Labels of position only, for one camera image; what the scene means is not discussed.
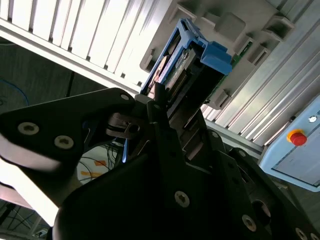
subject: cable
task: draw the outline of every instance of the cable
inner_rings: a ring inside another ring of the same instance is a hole
[[[108,145],[104,145],[104,148],[106,149],[106,157],[108,159],[108,166],[113,169],[113,165],[112,165],[112,159],[110,157],[110,153],[109,153],[109,150],[110,150],[110,147]]]
[[[13,42],[0,42],[0,46],[14,46],[17,45]]]
[[[88,179],[91,179],[90,182],[93,180],[93,179],[96,179],[97,176],[93,176],[93,177],[87,177],[87,178],[84,178],[84,179],[81,179],[79,181],[84,181],[84,180],[88,180]]]
[[[14,218],[13,216],[7,216],[6,218],[7,218],[7,219],[12,219],[12,220],[17,220],[17,221],[19,221],[19,219]],[[30,229],[30,228],[31,228],[31,227],[25,225],[24,223],[22,223],[22,225],[25,226],[27,229]]]
[[[26,105],[29,106],[29,100],[28,100],[26,94],[25,94],[19,87],[17,87],[17,86],[14,85],[13,83],[8,82],[8,81],[6,81],[6,80],[4,80],[4,79],[2,79],[2,78],[0,78],[0,82],[5,83],[5,84],[11,86],[12,88],[16,89],[19,93],[21,93],[21,94],[23,95],[24,99],[25,99]]]
[[[24,219],[24,217],[21,216],[21,215],[18,213],[17,210],[13,209],[13,211],[15,211],[15,212],[17,213],[18,217],[20,217],[21,219]]]
[[[15,226],[13,229],[10,229],[10,231],[14,231],[16,230],[17,227],[20,226],[20,224],[22,224],[24,221],[28,220],[32,215],[34,215],[36,212],[33,211],[31,214],[29,214],[25,219],[22,219],[17,226]]]
[[[15,212],[13,219],[11,220],[10,224],[8,225],[8,227],[6,229],[9,229],[11,227],[11,225],[14,222],[14,220],[16,219],[16,216],[18,215],[18,212],[20,209],[21,209],[21,206],[19,206],[18,210]]]
[[[101,165],[105,166],[108,170],[110,170],[110,169],[109,169],[105,164],[103,164],[101,161],[95,160],[95,159],[93,159],[93,158],[91,158],[91,157],[88,157],[88,156],[82,156],[81,158],[82,158],[82,159],[91,159],[92,161],[98,162],[98,163],[100,163]]]
[[[79,163],[80,164],[82,164],[87,170],[88,170],[88,172],[90,173],[90,178],[91,178],[91,180],[92,180],[92,172],[90,171],[90,169],[87,167],[87,165],[85,165],[83,162],[81,162],[81,161],[79,161]]]

